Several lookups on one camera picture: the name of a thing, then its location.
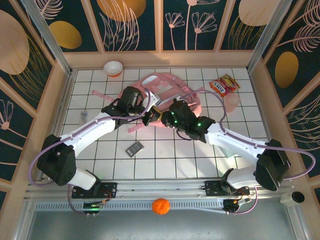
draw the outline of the white tile floor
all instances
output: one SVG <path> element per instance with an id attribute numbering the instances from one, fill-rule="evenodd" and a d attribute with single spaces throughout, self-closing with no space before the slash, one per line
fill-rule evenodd
<path id="1" fill-rule="evenodd" d="M 224 126 L 242 135 L 267 141 L 245 68 L 125 69 L 123 74 L 114 78 L 107 77 L 102 70 L 78 71 L 62 133 L 69 133 L 79 127 L 80 112 L 83 109 L 87 109 L 88 119 L 91 119 L 110 103 L 91 95 L 92 90 L 116 98 L 122 89 L 134 81 L 151 73 L 163 72 L 180 77 L 192 89 L 205 87 L 212 90 L 209 82 L 218 76 L 229 74 L 235 77 L 241 86 L 238 90 L 241 104 L 227 114 Z M 201 93 L 199 97 L 203 107 L 201 115 L 219 120 L 223 115 L 220 102 L 211 94 Z M 241 157 L 226 159 L 216 146 L 182 140 L 170 128 L 148 126 L 128 133 L 128 128 L 135 124 L 123 125 L 93 142 L 78 156 L 77 167 L 93 171 L 101 179 L 111 180 L 221 177 L 229 168 L 250 165 Z M 125 150 L 136 140 L 144 145 L 144 149 L 135 158 L 129 158 Z"/>

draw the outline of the snack bag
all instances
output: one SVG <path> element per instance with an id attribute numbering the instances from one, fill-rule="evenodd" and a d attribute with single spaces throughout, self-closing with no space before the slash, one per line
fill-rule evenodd
<path id="1" fill-rule="evenodd" d="M 221 97 L 224 97 L 240 88 L 236 80 L 234 80 L 228 74 L 218 78 L 217 80 L 211 81 L 210 87 L 219 93 Z"/>

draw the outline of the white flower illustration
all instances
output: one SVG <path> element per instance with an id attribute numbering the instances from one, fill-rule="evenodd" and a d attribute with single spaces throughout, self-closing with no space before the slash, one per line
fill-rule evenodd
<path id="1" fill-rule="evenodd" d="M 0 127 L 2 130 L 8 130 L 12 113 L 14 112 L 14 104 L 10 101 L 5 102 L 0 99 Z"/>
<path id="2" fill-rule="evenodd" d="M 199 12 L 192 14 L 192 23 L 196 34 L 207 33 L 217 30 L 217 24 L 214 13 L 204 12 L 199 18 Z"/>
<path id="3" fill-rule="evenodd" d="M 205 5 L 205 4 L 216 4 L 220 0 L 186 0 L 188 4 L 188 11 L 186 14 L 186 27 L 185 27 L 185 50 L 188 50 L 188 26 L 189 26 L 189 15 L 191 6 Z"/>
<path id="4" fill-rule="evenodd" d="M 165 14 L 165 19 L 171 29 L 177 28 L 177 27 L 182 27 L 186 24 L 186 22 L 183 21 L 183 17 L 181 16 L 181 12 L 180 13 L 175 12 L 172 15 L 170 12 L 168 12 Z"/>
<path id="5" fill-rule="evenodd" d="M 20 133 L 12 130 L 10 128 L 10 121 L 12 119 L 12 115 L 14 113 L 14 104 L 10 101 L 7 101 L 6 104 L 5 104 L 5 101 L 3 101 L 2 99 L 0 99 L 0 130 L 9 130 L 10 132 L 26 139 L 27 137 L 21 135 Z M 1 139 L 0 138 L 0 142 L 1 143 L 4 143 L 6 145 L 9 145 L 13 148 L 16 148 L 16 149 L 19 149 L 19 150 L 22 150 L 23 148 L 20 147 L 20 146 L 17 146 L 11 142 L 8 142 L 4 139 Z M 16 165 L 16 163 L 4 163 L 4 162 L 0 162 L 0 164 L 5 164 L 5 165 Z"/>

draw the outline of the cable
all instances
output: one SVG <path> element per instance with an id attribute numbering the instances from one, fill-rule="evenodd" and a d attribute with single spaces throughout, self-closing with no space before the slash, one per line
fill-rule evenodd
<path id="1" fill-rule="evenodd" d="M 228 211 L 221 211 L 221 210 L 215 210 L 215 209 L 208 209 L 208 208 L 201 208 L 201 207 L 189 207 L 188 210 L 200 210 L 205 212 L 211 212 L 211 213 L 217 213 L 217 214 L 229 214 Z"/>
<path id="2" fill-rule="evenodd" d="M 183 140 L 187 140 L 187 141 L 191 141 L 192 140 L 191 138 L 185 138 L 185 137 L 181 136 L 179 131 L 178 131 L 178 129 L 176 130 L 176 134 Z"/>
<path id="3" fill-rule="evenodd" d="M 255 189 L 255 200 L 254 200 L 254 204 L 252 205 L 252 207 L 250 207 L 248 210 L 246 211 L 242 211 L 242 212 L 233 212 L 232 214 L 233 215 L 242 215 L 242 214 L 247 214 L 249 212 L 251 212 L 257 205 L 258 203 L 258 190 L 257 190 L 257 187 L 254 186 L 254 189 Z"/>
<path id="4" fill-rule="evenodd" d="M 85 215 L 86 217 L 88 217 L 88 215 L 85 214 L 83 211 L 78 211 L 77 209 L 75 209 L 75 208 L 72 206 L 72 204 L 71 204 L 71 199 L 70 199 L 70 194 L 69 194 L 69 192 L 72 191 L 72 187 L 73 187 L 72 185 L 68 185 L 68 190 L 66 191 L 66 198 L 68 199 L 68 203 L 69 203 L 70 208 L 71 208 L 72 211 L 74 211 L 75 213 L 81 214 L 81 215 Z"/>
<path id="5" fill-rule="evenodd" d="M 225 129 L 225 127 L 223 126 L 223 120 L 227 116 L 227 111 L 226 111 L 226 107 L 225 107 L 224 102 L 222 101 L 222 99 L 215 92 L 212 92 L 212 91 L 209 91 L 209 90 L 196 90 L 196 91 L 190 92 L 190 93 L 182 96 L 181 99 L 184 99 L 184 98 L 186 98 L 186 97 L 188 97 L 188 96 L 190 96 L 192 94 L 195 94 L 195 93 L 209 93 L 209 94 L 214 95 L 220 101 L 220 103 L 222 104 L 222 107 L 223 107 L 223 117 L 220 119 L 219 124 L 220 124 L 220 127 L 221 127 L 222 131 L 226 135 L 228 135 L 228 136 L 230 136 L 230 137 L 232 137 L 232 138 L 234 138 L 234 139 L 236 139 L 236 140 L 238 140 L 240 142 L 243 142 L 243 143 L 248 144 L 250 146 L 256 147 L 256 148 L 277 150 L 277 151 L 295 152 L 295 153 L 300 153 L 300 154 L 307 155 L 307 156 L 309 156 L 311 158 L 312 163 L 305 171 L 303 171 L 303 172 L 301 172 L 299 174 L 293 175 L 293 176 L 285 177 L 283 180 L 292 180 L 292 179 L 296 179 L 296 178 L 302 177 L 302 176 L 306 175 L 307 173 L 309 173 L 314 168 L 314 166 L 316 165 L 316 161 L 317 160 L 316 160 L 315 156 L 312 155 L 311 153 L 307 152 L 307 151 L 304 151 L 304 150 L 301 150 L 301 149 L 295 149 L 295 148 L 288 148 L 288 147 L 277 147 L 277 146 L 267 146 L 267 145 L 255 144 L 255 143 L 252 143 L 250 141 L 246 141 L 246 140 L 244 140 L 244 139 L 242 139 L 242 138 L 240 138 L 238 136 L 235 136 L 235 135 L 229 133 Z"/>
<path id="6" fill-rule="evenodd" d="M 151 102 L 151 94 L 150 94 L 150 91 L 149 89 L 145 88 L 144 89 L 147 94 L 148 94 L 148 102 L 147 102 L 147 105 L 145 107 L 145 109 L 137 116 L 106 116 L 106 117 L 102 117 L 96 121 L 93 121 L 92 123 L 88 124 L 87 126 L 85 126 L 84 128 L 80 129 L 79 131 L 76 131 L 74 134 L 72 134 L 71 136 L 63 139 L 63 140 L 60 140 L 48 147 L 46 147 L 45 149 L 43 149 L 34 159 L 33 161 L 31 162 L 30 164 L 30 167 L 29 167 L 29 170 L 28 170 L 28 178 L 29 178 L 29 181 L 30 183 L 33 185 L 33 186 L 36 186 L 36 187 L 44 187 L 44 186 L 47 186 L 47 185 L 50 185 L 50 184 L 53 184 L 54 181 L 51 181 L 51 182 L 47 182 L 47 183 L 44 183 L 44 184 L 38 184 L 36 183 L 35 181 L 33 181 L 32 179 L 32 168 L 33 166 L 35 165 L 35 163 L 38 161 L 38 159 L 40 158 L 40 156 L 42 156 L 44 153 L 46 153 L 47 151 L 49 151 L 50 149 L 60 145 L 60 144 L 63 144 L 64 142 L 70 140 L 70 139 L 73 139 L 74 137 L 80 135 L 81 133 L 83 133 L 84 131 L 86 131 L 87 129 L 89 129 L 91 126 L 95 125 L 95 124 L 98 124 L 102 121 L 105 121 L 105 120 L 108 120 L 108 119 L 124 119 L 124 120 L 134 120 L 134 119 L 138 119 L 140 117 L 142 117 L 146 112 L 147 112 L 147 109 L 149 108 L 150 106 L 150 102 Z"/>

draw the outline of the metal bracket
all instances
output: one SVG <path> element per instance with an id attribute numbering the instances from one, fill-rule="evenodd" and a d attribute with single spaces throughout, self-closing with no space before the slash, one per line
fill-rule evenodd
<path id="1" fill-rule="evenodd" d="M 201 189 L 205 190 L 205 194 L 207 197 L 250 195 L 250 190 L 247 186 L 237 189 L 232 194 L 228 194 L 223 190 L 220 180 L 205 181 L 204 186 L 202 186 Z"/>
<path id="2" fill-rule="evenodd" d="M 116 182 L 101 182 L 99 191 L 96 195 L 93 195 L 91 191 L 75 186 L 73 187 L 71 197 L 73 199 L 114 199 L 117 194 L 117 185 L 118 184 Z"/>

